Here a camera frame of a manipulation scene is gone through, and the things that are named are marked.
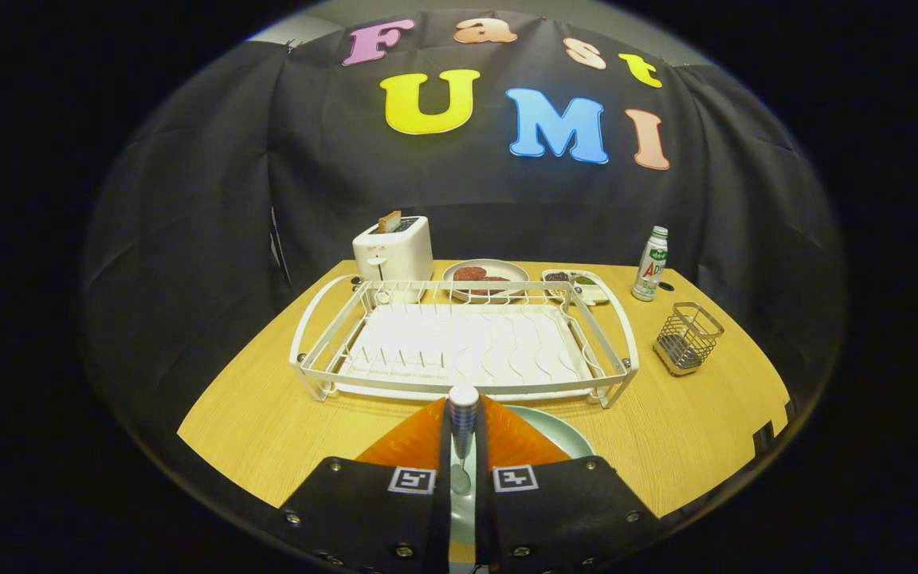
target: wooden table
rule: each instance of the wooden table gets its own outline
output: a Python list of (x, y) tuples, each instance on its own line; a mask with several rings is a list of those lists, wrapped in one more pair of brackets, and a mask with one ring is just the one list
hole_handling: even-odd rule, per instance
[[(435, 261), (431, 279), (440, 280), (452, 264)], [(775, 435), (786, 426), (788, 393), (770, 360), (727, 313), (673, 269), (666, 269), (662, 280), (675, 290), (658, 290), (653, 301), (644, 302), (630, 294), (634, 266), (517, 265), (531, 280), (539, 280), (544, 269), (591, 271), (618, 295), (637, 339), (640, 371), (615, 405), (601, 408), (584, 397), (525, 404), (583, 433), (655, 515), (688, 504), (751, 461), (753, 433), (767, 421), (773, 422)], [(288, 366), (303, 309), (328, 281), (355, 273), (356, 262), (342, 261), (271, 320), (215, 378), (178, 430), (205, 461), (270, 505), (284, 502), (322, 458), (356, 457), (422, 406), (342, 392), (318, 403)], [(302, 349), (316, 342), (350, 295), (347, 281), (328, 291), (303, 335)], [(677, 378), (652, 345), (671, 305), (679, 301), (703, 305), (725, 334), (698, 371)], [(611, 305), (591, 310), (619, 356), (627, 356)]]

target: bottle label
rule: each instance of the bottle label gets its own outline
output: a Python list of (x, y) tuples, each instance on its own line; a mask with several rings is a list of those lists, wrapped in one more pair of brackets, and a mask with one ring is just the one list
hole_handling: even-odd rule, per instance
[(661, 272), (668, 259), (668, 250), (653, 244), (648, 245), (640, 260), (640, 271), (637, 271), (637, 280), (633, 284), (633, 291), (644, 301), (651, 301), (657, 294), (657, 284), (661, 280)]
[(654, 280), (657, 280), (657, 277), (661, 276), (661, 272), (664, 271), (663, 265), (658, 265), (658, 262), (652, 261), (647, 266), (647, 269), (644, 269), (644, 272), (640, 273), (640, 277), (644, 279), (649, 279), (653, 277)]

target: blue letter m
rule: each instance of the blue letter m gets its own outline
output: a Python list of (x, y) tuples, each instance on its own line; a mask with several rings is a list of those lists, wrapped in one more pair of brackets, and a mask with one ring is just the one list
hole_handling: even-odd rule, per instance
[(518, 137), (509, 146), (512, 153), (528, 157), (540, 157), (545, 151), (540, 144), (538, 128), (551, 153), (561, 157), (576, 135), (576, 145), (569, 150), (572, 159), (587, 163), (608, 163), (608, 154), (601, 145), (601, 112), (604, 106), (586, 98), (573, 98), (565, 113), (558, 116), (551, 102), (536, 90), (510, 88), (505, 95), (516, 102), (518, 114)]

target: toaster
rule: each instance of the toaster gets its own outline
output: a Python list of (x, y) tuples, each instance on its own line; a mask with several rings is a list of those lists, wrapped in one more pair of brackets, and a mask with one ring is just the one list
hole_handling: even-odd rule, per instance
[[(430, 252), (430, 225), (423, 215), (401, 218), (390, 231), (374, 225), (353, 239), (353, 254), (360, 276), (367, 281), (427, 281), (434, 275), (434, 256)], [(405, 284), (392, 297), (376, 294), (379, 302), (419, 301), (422, 290), (406, 289)]]

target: toaster lever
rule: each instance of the toaster lever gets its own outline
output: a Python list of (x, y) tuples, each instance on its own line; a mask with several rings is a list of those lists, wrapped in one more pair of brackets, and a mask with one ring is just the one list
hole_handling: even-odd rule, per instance
[(385, 273), (382, 272), (382, 264), (385, 264), (387, 259), (385, 258), (369, 258), (367, 259), (368, 264), (378, 266), (378, 275), (382, 278), (382, 281), (385, 281)]

